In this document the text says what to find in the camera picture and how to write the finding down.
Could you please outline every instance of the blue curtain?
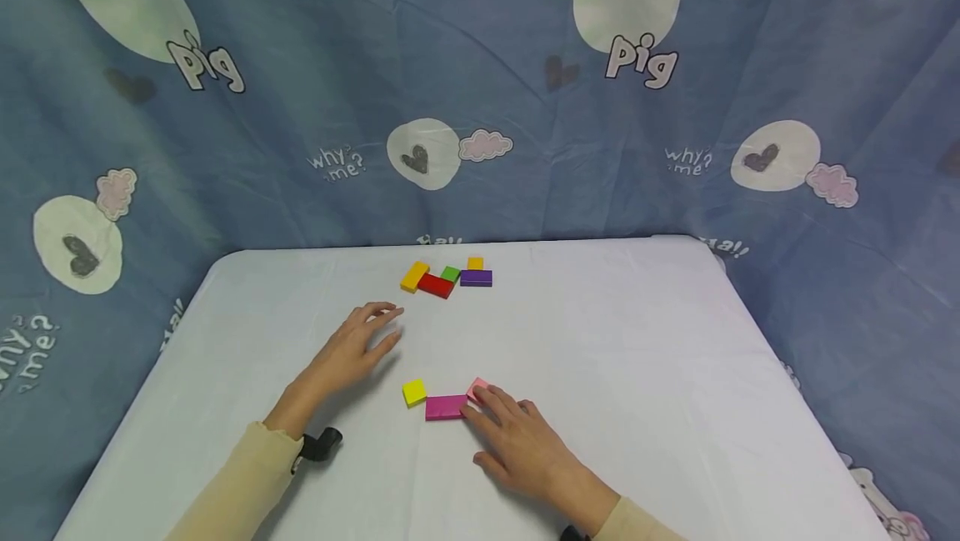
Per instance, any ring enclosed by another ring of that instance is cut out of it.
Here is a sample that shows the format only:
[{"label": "blue curtain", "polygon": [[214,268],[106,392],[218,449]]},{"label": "blue curtain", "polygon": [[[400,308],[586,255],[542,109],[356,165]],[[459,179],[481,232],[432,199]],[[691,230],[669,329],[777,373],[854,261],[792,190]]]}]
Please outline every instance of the blue curtain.
[{"label": "blue curtain", "polygon": [[2,535],[52,537],[228,252],[689,233],[892,539],[950,538],[958,15],[5,0]]}]

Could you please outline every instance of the magenta block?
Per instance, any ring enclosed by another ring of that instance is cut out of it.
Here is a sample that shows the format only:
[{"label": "magenta block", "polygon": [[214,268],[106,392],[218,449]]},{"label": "magenta block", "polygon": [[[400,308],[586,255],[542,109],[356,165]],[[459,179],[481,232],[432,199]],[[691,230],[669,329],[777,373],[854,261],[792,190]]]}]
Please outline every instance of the magenta block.
[{"label": "magenta block", "polygon": [[466,395],[428,397],[426,398],[426,419],[454,420],[455,418],[463,418],[463,415],[460,414],[460,407],[466,402]]},{"label": "magenta block", "polygon": [[461,270],[460,287],[493,287],[493,270]]}]

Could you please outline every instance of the sleeve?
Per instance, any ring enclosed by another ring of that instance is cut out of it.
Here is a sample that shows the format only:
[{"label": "sleeve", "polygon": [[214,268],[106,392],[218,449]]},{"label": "sleeve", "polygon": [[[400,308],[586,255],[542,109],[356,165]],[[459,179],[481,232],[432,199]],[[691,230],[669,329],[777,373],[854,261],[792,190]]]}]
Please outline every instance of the sleeve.
[{"label": "sleeve", "polygon": [[250,541],[290,485],[302,447],[302,439],[251,423],[166,541]]},{"label": "sleeve", "polygon": [[683,537],[625,497],[620,498],[593,541],[684,541]]}]

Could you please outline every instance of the finger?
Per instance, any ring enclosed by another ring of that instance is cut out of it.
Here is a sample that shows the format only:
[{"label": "finger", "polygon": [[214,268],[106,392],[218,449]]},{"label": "finger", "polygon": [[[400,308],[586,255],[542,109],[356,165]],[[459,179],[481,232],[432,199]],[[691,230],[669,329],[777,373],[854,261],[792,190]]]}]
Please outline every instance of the finger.
[{"label": "finger", "polygon": [[400,343],[401,337],[403,337],[402,330],[393,331],[388,334],[387,337],[383,338],[380,343],[377,344],[377,347],[367,351],[365,359],[370,363],[370,367],[373,368],[377,366],[381,359],[386,358],[387,353],[390,353],[393,348],[397,347],[397,344]]},{"label": "finger", "polygon": [[543,420],[543,415],[539,413],[539,409],[537,408],[537,405],[532,401],[530,401],[529,399],[525,399],[522,402],[518,403],[518,406],[520,407],[520,409],[525,411],[525,413],[530,414],[532,417],[536,418],[537,420]]},{"label": "finger", "polygon": [[497,446],[501,433],[497,423],[494,423],[486,414],[480,413],[480,411],[476,410],[473,406],[468,406],[466,403],[460,407],[460,414],[463,415],[463,418],[467,419],[470,426],[474,427],[476,431],[480,433],[482,438],[490,441],[494,447]]},{"label": "finger", "polygon": [[497,416],[497,420],[500,421],[501,425],[502,423],[506,422],[509,419],[516,418],[516,416],[513,415],[512,411],[510,411],[510,408],[507,408],[506,406],[504,406],[503,400],[501,400],[497,395],[494,395],[491,392],[491,388],[493,388],[492,385],[491,387],[488,387],[485,389],[484,388],[476,389],[475,391],[473,391],[473,394],[478,397],[478,399],[482,402],[482,404],[484,404],[484,406],[486,406],[487,408],[490,408],[493,415]]},{"label": "finger", "polygon": [[340,328],[343,328],[343,326],[347,325],[348,323],[353,324],[354,322],[356,322],[356,319],[359,318],[359,314],[360,314],[360,308],[352,309],[352,311],[350,311],[350,314],[347,316],[347,318],[343,320],[343,324],[340,325]]},{"label": "finger", "polygon": [[390,312],[381,313],[370,322],[367,322],[367,326],[371,331],[379,331],[380,328],[387,326],[391,320],[396,318],[398,315],[403,313],[403,308],[391,309]]},{"label": "finger", "polygon": [[500,402],[503,403],[504,408],[509,410],[510,413],[513,414],[514,416],[526,415],[525,413],[523,413],[523,410],[520,409],[519,404],[517,403],[517,400],[514,400],[513,397],[510,395],[510,393],[507,393],[503,389],[500,389],[495,384],[491,384],[490,387],[487,388],[487,390],[490,391],[495,397],[497,397],[497,399],[499,399]]},{"label": "finger", "polygon": [[394,306],[393,303],[387,301],[372,301],[367,303],[366,306],[360,308],[359,322],[363,324],[364,322],[370,320],[370,317],[374,314],[379,314],[383,312],[384,309],[396,309],[397,306]]},{"label": "finger", "polygon": [[510,486],[510,473],[491,453],[478,452],[473,455],[473,463],[480,466],[487,476],[505,487]]}]

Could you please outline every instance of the small yellow cube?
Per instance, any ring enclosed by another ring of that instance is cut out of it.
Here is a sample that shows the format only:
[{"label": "small yellow cube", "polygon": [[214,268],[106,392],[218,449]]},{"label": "small yellow cube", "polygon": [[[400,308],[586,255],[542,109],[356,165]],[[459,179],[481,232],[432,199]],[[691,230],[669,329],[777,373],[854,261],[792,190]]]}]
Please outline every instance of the small yellow cube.
[{"label": "small yellow cube", "polygon": [[416,406],[417,403],[421,403],[426,399],[426,387],[423,385],[423,380],[417,378],[416,381],[411,381],[403,385],[403,399],[407,402],[407,408],[412,408]]}]

